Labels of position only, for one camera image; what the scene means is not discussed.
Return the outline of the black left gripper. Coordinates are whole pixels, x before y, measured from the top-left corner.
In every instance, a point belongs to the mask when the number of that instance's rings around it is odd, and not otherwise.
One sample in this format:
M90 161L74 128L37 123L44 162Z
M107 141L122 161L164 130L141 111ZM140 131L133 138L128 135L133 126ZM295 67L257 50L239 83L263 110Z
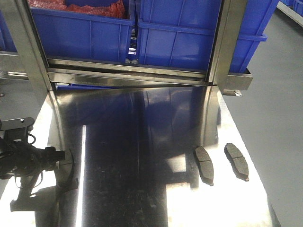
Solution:
M36 148L21 141L0 139L0 178L33 176L55 169L56 163L65 160L65 152L55 147Z

